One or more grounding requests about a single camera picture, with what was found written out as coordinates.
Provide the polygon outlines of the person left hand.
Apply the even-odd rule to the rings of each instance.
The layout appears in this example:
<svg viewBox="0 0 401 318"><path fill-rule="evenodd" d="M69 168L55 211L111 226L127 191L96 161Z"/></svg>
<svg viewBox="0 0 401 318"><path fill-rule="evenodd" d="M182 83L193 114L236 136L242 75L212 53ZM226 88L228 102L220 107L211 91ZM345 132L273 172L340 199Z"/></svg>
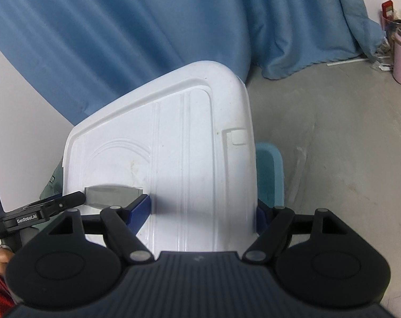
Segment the person left hand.
<svg viewBox="0 0 401 318"><path fill-rule="evenodd" d="M0 275L4 276L7 265L15 253L8 248L0 247Z"/></svg>

